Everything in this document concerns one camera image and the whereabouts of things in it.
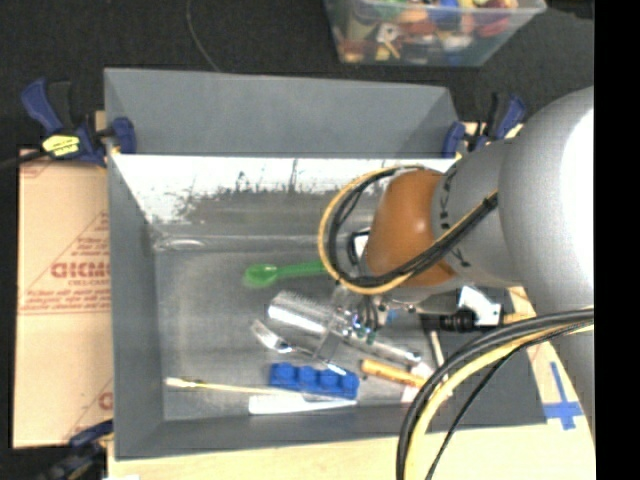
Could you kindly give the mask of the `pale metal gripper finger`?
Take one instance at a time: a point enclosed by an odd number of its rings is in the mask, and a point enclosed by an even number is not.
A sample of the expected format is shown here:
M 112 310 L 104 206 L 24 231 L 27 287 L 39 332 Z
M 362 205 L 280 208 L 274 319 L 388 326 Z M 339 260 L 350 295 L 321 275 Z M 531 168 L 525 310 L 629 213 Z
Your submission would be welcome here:
M 332 360 L 340 347 L 347 325 L 342 322 L 329 322 L 322 332 L 314 357 L 319 360 Z
M 350 319 L 353 293 L 342 285 L 334 287 L 330 302 L 334 319 Z

